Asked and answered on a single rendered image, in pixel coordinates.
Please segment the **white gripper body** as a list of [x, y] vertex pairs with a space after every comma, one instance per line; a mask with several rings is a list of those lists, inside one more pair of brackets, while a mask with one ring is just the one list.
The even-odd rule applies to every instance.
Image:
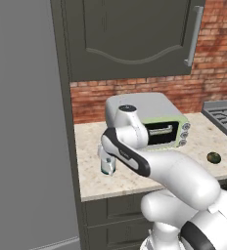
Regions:
[[106, 158], [101, 160], [101, 171], [105, 175], [112, 176], [115, 172], [115, 158]]

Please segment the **dark green drawer front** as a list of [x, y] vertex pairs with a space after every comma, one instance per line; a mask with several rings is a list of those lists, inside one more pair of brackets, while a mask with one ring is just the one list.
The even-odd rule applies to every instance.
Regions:
[[88, 250], [139, 250], [153, 228], [145, 219], [88, 228]]
[[142, 218], [141, 199], [146, 193], [84, 202], [84, 218], [89, 227]]

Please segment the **dark green cupboard side panel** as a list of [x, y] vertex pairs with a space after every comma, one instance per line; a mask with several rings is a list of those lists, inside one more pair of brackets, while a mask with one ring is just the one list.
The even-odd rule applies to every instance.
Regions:
[[68, 138], [68, 155], [71, 173], [71, 186], [74, 198], [78, 237], [80, 250], [87, 250], [86, 236], [83, 225], [83, 206], [80, 196], [79, 175], [77, 166], [77, 155], [75, 146], [75, 135], [73, 127], [71, 96], [69, 86], [69, 64], [68, 64], [68, 42], [65, 19], [65, 0], [51, 0], [51, 11], [54, 24], [54, 34], [57, 49], [59, 73], [61, 79], [61, 90], [66, 122], [66, 133]]

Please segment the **pale green toaster oven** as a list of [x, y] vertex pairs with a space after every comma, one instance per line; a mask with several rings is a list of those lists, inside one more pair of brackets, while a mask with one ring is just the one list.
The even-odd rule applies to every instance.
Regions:
[[121, 105], [133, 105], [137, 108], [140, 121], [148, 129], [173, 127], [170, 134], [149, 135], [146, 150], [179, 147], [187, 143], [189, 120], [163, 93], [133, 93], [112, 96], [106, 100], [106, 123], [114, 125], [115, 114]]

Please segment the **grey fridge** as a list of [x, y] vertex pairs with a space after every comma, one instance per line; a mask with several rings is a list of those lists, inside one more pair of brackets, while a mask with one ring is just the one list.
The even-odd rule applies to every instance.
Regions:
[[0, 250], [80, 250], [50, 0], [0, 0]]

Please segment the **dark green round fruit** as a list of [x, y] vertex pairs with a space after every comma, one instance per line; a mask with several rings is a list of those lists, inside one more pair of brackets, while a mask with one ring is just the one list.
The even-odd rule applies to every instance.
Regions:
[[207, 154], [206, 159], [212, 164], [218, 164], [221, 162], [220, 154], [213, 151]]

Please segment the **dark grey hob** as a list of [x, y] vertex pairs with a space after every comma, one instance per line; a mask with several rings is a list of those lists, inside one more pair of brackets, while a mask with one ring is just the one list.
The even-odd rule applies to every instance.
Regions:
[[227, 136], [227, 100], [204, 102], [202, 114]]

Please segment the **dark green cupboard door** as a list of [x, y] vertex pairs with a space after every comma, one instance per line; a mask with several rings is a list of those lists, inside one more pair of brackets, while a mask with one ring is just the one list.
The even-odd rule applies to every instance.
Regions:
[[73, 81], [188, 75], [205, 0], [65, 0]]

